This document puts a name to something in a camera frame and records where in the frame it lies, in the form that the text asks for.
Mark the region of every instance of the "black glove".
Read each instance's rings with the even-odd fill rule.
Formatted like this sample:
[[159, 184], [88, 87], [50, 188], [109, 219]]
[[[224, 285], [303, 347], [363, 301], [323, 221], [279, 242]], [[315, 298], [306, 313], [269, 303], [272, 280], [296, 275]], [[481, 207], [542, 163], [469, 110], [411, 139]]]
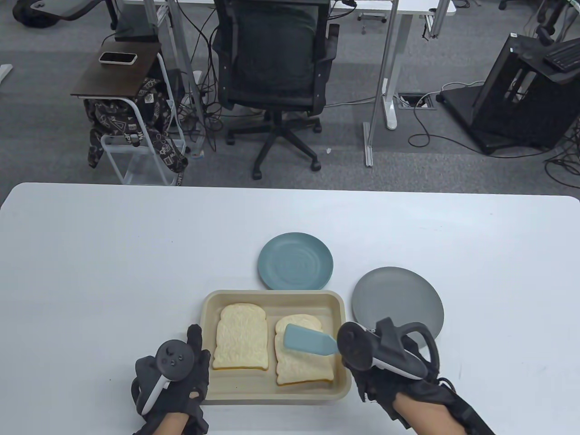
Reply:
[[205, 435], [208, 432], [208, 424], [204, 420], [201, 403], [205, 400], [209, 385], [209, 350], [201, 350], [201, 328], [199, 325], [191, 325], [187, 330], [187, 344], [193, 349], [195, 363], [187, 377], [178, 382], [171, 382], [166, 390], [163, 390], [151, 411], [144, 419], [146, 424], [139, 434], [148, 434], [154, 431], [168, 412], [180, 412], [190, 416], [184, 429], [185, 435]]
[[[365, 395], [369, 400], [376, 400], [392, 420], [399, 420], [406, 429], [409, 429], [409, 423], [393, 408], [397, 393], [402, 393], [419, 402], [446, 406], [453, 418], [470, 435], [494, 435], [473, 408], [455, 393], [451, 382], [445, 378], [437, 378], [439, 367], [435, 367], [421, 356], [417, 343], [408, 336], [403, 336], [402, 342], [407, 351], [423, 361], [429, 371], [427, 378], [408, 379], [377, 367], [358, 371], [343, 360], [345, 367], [353, 374], [362, 401], [365, 401]], [[442, 382], [446, 382], [449, 386], [443, 385]]]

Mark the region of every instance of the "bread slice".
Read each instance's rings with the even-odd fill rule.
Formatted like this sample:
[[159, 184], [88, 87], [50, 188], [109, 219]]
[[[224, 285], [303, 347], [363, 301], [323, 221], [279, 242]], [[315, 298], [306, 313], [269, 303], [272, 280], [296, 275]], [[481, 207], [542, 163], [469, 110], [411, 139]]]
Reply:
[[268, 370], [266, 312], [251, 303], [228, 305], [220, 314], [216, 344], [214, 369]]
[[333, 356], [313, 355], [284, 347], [284, 332], [290, 323], [323, 332], [320, 320], [309, 314], [293, 314], [278, 320], [274, 338], [274, 348], [278, 359], [276, 383], [287, 385], [314, 380], [333, 380]]

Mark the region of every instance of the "hand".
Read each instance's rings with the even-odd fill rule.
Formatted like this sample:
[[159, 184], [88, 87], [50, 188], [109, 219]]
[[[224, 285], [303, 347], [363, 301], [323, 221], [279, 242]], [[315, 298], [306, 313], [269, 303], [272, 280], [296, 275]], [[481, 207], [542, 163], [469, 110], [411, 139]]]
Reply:
[[168, 413], [181, 413], [190, 416], [184, 430], [186, 435], [205, 435], [208, 424], [203, 419], [203, 411], [200, 408], [205, 400], [209, 385], [209, 350], [201, 350], [202, 338], [199, 325], [191, 325], [187, 330], [187, 344], [191, 346], [195, 355], [193, 369], [187, 377], [178, 382], [171, 382], [166, 390], [163, 390], [151, 411], [145, 416], [147, 423], [156, 422], [159, 425]]
[[[379, 369], [377, 367], [371, 367], [370, 370], [366, 371], [358, 371], [350, 367], [348, 363], [343, 360], [345, 367], [353, 374], [358, 388], [358, 395], [361, 397], [362, 401], [365, 401], [365, 395], [369, 400], [376, 400], [377, 403], [389, 414], [391, 420], [399, 420], [406, 429], [409, 429], [411, 425], [407, 422], [405, 417], [409, 420], [413, 420], [415, 423], [426, 419], [427, 427], [432, 425], [434, 421], [444, 423], [442, 426], [443, 432], [427, 430], [422, 431], [422, 434], [451, 434], [461, 433], [461, 431], [458, 430], [456, 426], [454, 427], [453, 424], [450, 424], [449, 420], [445, 422], [445, 417], [441, 418], [441, 413], [439, 411], [435, 413], [439, 414], [439, 417], [436, 419], [431, 419], [426, 415], [417, 415], [418, 413], [424, 413], [425, 407], [417, 407], [414, 405], [409, 406], [409, 401], [406, 400], [407, 398], [414, 400], [415, 403], [423, 402], [445, 406], [449, 415], [466, 429], [466, 433], [474, 435], [494, 435], [493, 431], [485, 424], [475, 410], [455, 393], [455, 388], [451, 382], [445, 378], [437, 377], [439, 375], [439, 367], [425, 360], [421, 356], [417, 343], [406, 335], [403, 336], [402, 343], [406, 351], [415, 355], [425, 364], [429, 372], [427, 378], [422, 380], [408, 379], [389, 370]], [[442, 382], [447, 383], [449, 387], [443, 385]]]
[[151, 412], [182, 412], [195, 416], [205, 400], [209, 385], [209, 350], [201, 350], [201, 328], [191, 325], [187, 330], [187, 344], [193, 349], [195, 364], [187, 377], [171, 382], [162, 391]]
[[358, 395], [365, 401], [365, 397], [376, 402], [389, 414], [392, 420], [399, 420], [407, 429], [409, 424], [394, 409], [393, 403], [398, 393], [403, 393], [416, 401], [446, 404], [452, 401], [452, 397], [447, 394], [451, 392], [448, 388], [439, 385], [437, 375], [439, 367], [435, 367], [425, 360], [419, 353], [417, 343], [403, 336], [403, 347], [427, 367], [429, 374], [425, 380], [413, 380], [397, 375], [386, 369], [371, 367], [370, 370], [358, 371], [343, 360], [343, 364], [353, 374], [357, 384]]

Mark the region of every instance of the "spatula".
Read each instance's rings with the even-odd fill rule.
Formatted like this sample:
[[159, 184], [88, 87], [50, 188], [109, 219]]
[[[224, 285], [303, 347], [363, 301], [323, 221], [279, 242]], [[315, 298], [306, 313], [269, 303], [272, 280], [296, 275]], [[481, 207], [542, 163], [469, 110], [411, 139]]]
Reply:
[[286, 326], [284, 347], [324, 356], [338, 353], [336, 340], [330, 335], [293, 324]]

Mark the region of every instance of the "gray plate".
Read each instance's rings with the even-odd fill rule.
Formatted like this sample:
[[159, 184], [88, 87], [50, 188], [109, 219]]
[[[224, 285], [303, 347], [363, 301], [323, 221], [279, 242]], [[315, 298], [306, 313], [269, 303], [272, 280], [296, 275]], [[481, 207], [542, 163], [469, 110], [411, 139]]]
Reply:
[[[374, 329], [376, 323], [390, 317], [395, 326], [424, 323], [436, 338], [443, 327], [441, 298], [424, 278], [400, 267], [380, 267], [363, 276], [354, 287], [353, 315], [358, 323]], [[425, 345], [420, 334], [409, 335]]]

